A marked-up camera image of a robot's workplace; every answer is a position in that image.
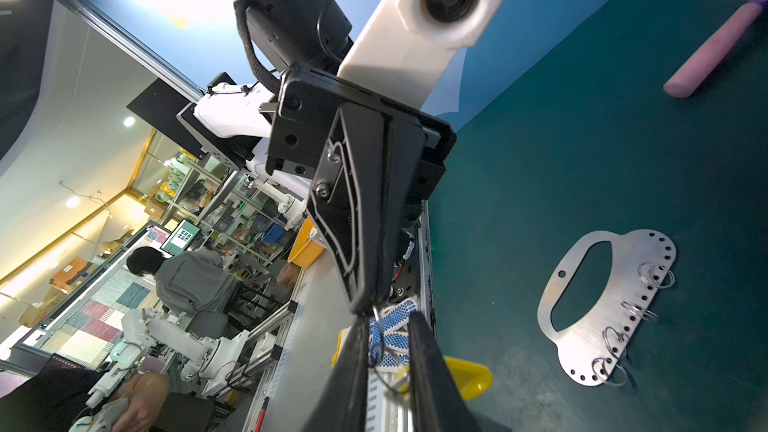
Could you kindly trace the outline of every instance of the white camera housing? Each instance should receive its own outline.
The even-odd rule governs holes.
[[[456,50],[474,46],[504,0],[476,0],[453,22],[440,22],[426,0],[382,0],[338,76],[420,109]]]

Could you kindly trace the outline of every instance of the braided cable sleeve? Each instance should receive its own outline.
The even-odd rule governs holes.
[[[254,73],[256,80],[261,82],[268,91],[277,94],[280,91],[280,79],[274,77],[274,75],[261,65],[259,59],[256,58],[254,43],[250,40],[246,12],[251,3],[252,0],[235,0],[234,2],[237,34],[240,36],[240,40],[243,41],[245,57],[248,59],[250,71]]]

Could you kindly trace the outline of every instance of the gray hoodie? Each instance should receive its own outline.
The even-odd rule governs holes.
[[[222,312],[236,285],[222,265],[216,252],[182,252],[168,258],[154,275],[158,297],[174,314]]]

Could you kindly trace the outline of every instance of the person's hand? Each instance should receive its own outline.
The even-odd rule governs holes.
[[[168,396],[168,380],[158,374],[147,374],[136,389],[127,392],[130,405],[112,427],[112,432],[144,432],[158,419]]]

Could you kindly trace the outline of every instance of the green table surface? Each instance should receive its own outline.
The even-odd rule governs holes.
[[[768,430],[766,16],[693,97],[662,91],[743,2],[610,0],[459,132],[430,201],[437,337],[494,373],[469,403],[486,430]],[[637,228],[672,238],[678,282],[630,342],[632,383],[581,386],[539,300],[582,235]],[[593,248],[556,329],[609,271]]]

